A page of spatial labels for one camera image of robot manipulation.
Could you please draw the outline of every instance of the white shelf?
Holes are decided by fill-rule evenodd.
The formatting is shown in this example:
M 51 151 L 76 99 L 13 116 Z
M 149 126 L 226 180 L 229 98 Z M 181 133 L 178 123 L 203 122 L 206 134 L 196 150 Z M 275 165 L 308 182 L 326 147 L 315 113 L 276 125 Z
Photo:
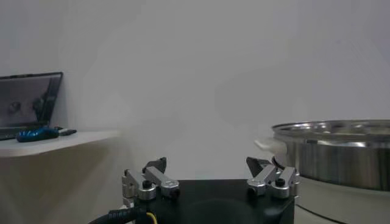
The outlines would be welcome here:
M 78 131 L 73 135 L 36 142 L 22 143 L 16 139 L 10 139 L 0 141 L 0 158 L 36 155 L 118 136 L 118 131 Z

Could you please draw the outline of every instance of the laptop screen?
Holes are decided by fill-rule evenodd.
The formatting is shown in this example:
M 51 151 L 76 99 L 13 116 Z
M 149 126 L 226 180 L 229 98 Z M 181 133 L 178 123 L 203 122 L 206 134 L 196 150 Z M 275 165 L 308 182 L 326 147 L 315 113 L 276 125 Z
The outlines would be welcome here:
M 49 124 L 62 73 L 0 77 L 0 127 Z

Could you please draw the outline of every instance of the black base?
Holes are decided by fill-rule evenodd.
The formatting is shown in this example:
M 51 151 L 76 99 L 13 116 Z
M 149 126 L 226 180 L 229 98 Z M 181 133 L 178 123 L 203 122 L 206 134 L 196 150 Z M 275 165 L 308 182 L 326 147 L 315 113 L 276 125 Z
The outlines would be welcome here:
M 176 201 L 162 198 L 136 201 L 156 214 L 159 224 L 293 224 L 294 197 L 281 200 L 270 192 L 260 197 L 247 194 L 246 180 L 182 180 Z M 151 223 L 137 220 L 137 224 Z

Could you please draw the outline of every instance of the blue object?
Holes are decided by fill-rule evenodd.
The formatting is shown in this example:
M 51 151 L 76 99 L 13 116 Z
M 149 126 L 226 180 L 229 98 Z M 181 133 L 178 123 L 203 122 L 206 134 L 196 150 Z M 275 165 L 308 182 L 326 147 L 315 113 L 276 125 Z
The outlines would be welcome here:
M 16 135 L 18 142 L 34 142 L 45 139 L 58 138 L 59 131 L 54 128 L 42 127 L 36 130 L 21 131 Z

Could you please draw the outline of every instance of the white pot handle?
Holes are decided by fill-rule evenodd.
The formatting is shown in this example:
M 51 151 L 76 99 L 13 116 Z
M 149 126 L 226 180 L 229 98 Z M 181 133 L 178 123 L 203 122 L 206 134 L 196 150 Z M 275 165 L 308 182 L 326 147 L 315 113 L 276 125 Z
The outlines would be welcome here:
M 286 143 L 274 138 L 263 138 L 255 141 L 255 145 L 262 151 L 271 152 L 273 154 L 287 154 Z

